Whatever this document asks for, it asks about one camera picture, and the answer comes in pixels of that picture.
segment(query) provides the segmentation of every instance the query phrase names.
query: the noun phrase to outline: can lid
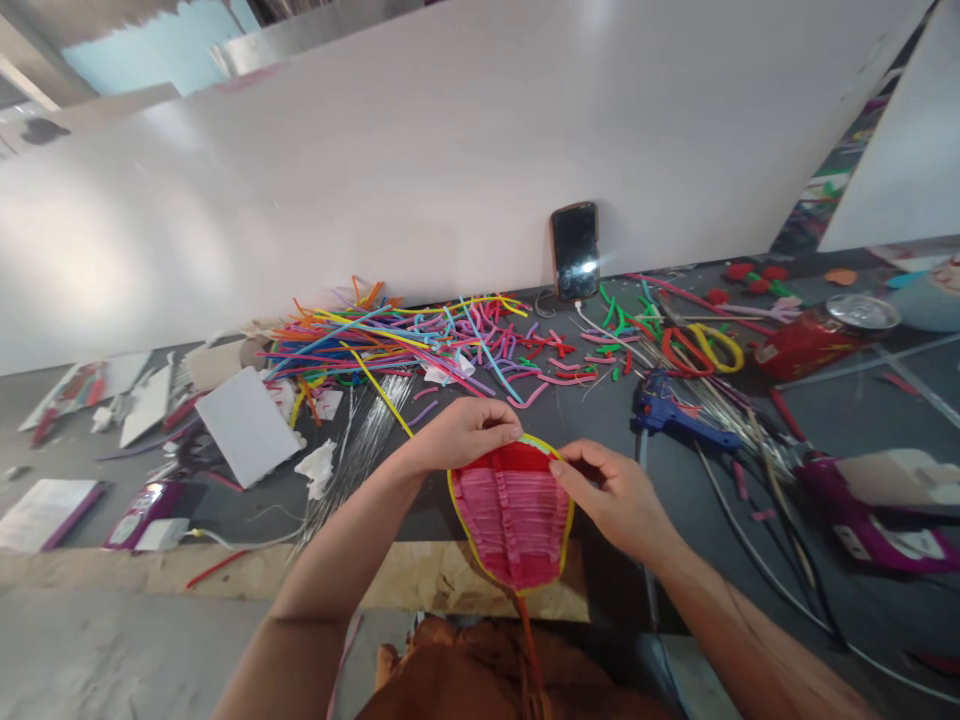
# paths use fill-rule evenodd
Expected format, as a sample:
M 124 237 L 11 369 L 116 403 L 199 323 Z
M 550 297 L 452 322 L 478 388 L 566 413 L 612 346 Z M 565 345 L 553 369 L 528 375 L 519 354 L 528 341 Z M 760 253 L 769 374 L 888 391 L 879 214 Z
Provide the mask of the can lid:
M 888 330 L 900 324 L 897 309 L 869 295 L 834 295 L 827 312 L 837 320 L 864 330 Z

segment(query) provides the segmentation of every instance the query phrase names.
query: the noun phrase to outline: glue gun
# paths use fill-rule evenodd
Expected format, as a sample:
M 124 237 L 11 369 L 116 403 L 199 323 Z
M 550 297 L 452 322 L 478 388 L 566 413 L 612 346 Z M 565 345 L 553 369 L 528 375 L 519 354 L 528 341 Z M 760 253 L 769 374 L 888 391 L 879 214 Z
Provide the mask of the glue gun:
M 654 368 L 633 393 L 633 418 L 630 429 L 635 433 L 647 430 L 651 435 L 666 432 L 696 440 L 705 449 L 733 453 L 743 446 L 739 435 L 714 430 L 694 420 L 677 405 L 668 385 L 666 368 Z

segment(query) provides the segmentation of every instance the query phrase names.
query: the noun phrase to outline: smartphone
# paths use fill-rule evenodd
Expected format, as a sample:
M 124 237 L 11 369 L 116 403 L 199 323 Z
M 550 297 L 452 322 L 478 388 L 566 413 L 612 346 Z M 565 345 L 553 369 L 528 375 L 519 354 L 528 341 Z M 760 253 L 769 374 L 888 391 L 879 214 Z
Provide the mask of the smartphone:
M 575 203 L 550 216 L 557 299 L 585 300 L 597 294 L 600 256 L 597 251 L 597 206 Z

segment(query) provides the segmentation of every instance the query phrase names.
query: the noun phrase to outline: red pipe cleaner craft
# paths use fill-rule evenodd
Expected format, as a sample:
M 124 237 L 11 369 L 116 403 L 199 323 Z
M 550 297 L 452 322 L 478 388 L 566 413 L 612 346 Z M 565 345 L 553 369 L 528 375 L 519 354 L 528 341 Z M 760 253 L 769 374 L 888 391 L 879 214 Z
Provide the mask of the red pipe cleaner craft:
M 573 501 L 550 474 L 551 457 L 560 454 L 524 435 L 447 473 L 450 496 L 474 557 L 492 580 L 517 596 L 530 665 L 541 688 L 523 597 L 560 577 L 573 525 Z

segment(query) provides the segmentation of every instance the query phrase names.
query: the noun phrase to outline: notebook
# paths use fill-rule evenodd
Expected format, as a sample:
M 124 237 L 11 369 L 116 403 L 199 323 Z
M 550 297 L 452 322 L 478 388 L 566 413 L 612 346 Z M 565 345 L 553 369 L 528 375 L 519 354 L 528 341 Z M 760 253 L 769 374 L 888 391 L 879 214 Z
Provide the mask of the notebook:
M 38 480 L 0 519 L 0 547 L 52 550 L 105 490 L 99 480 Z

